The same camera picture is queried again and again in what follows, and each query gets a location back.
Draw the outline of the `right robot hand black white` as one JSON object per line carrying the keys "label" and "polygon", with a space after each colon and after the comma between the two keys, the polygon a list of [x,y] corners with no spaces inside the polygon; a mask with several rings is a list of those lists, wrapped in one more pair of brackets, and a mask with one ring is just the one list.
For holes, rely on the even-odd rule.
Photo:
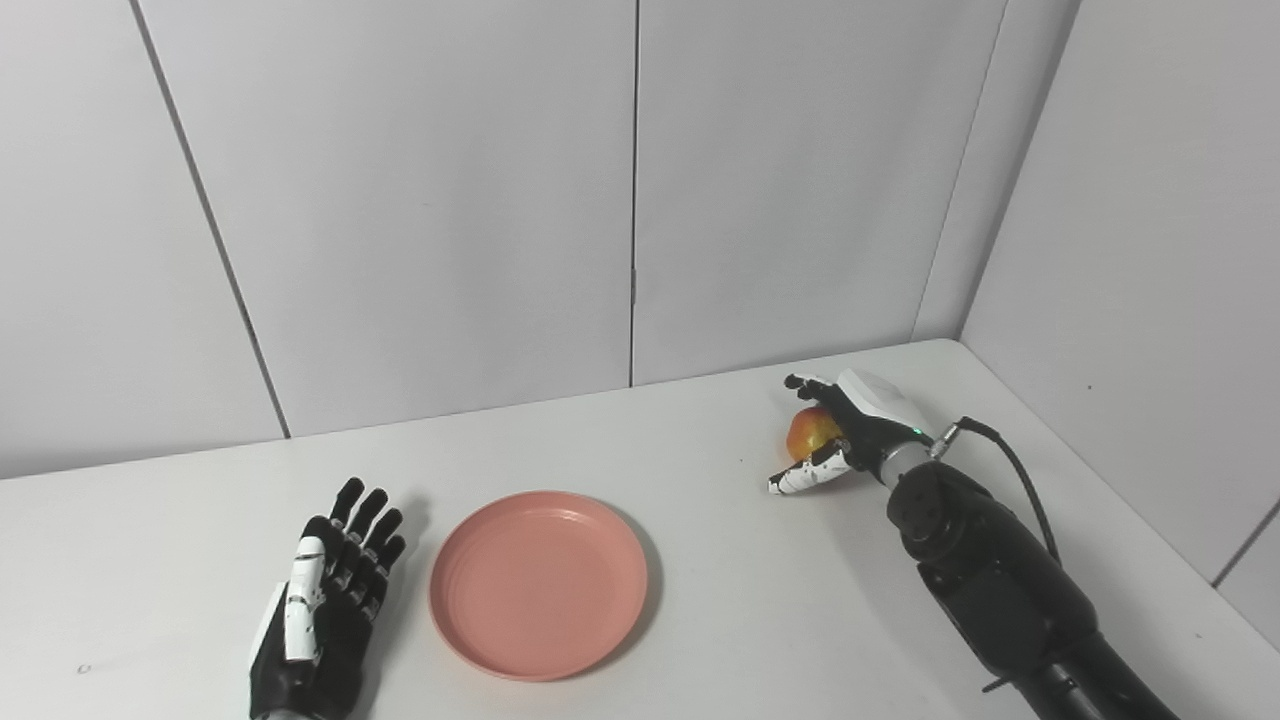
{"label": "right robot hand black white", "polygon": [[791,420],[785,446],[794,462],[767,480],[772,495],[797,495],[850,473],[887,489],[931,460],[932,430],[896,386],[865,370],[835,380],[790,374],[783,386],[810,405]]}

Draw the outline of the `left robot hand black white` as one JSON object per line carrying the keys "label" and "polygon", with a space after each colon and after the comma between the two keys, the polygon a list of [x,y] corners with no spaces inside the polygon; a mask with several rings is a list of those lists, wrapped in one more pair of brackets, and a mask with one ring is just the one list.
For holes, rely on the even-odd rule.
{"label": "left robot hand black white", "polygon": [[399,509],[349,478],[330,512],[308,519],[273,592],[250,662],[251,719],[347,719],[390,574],[406,551]]}

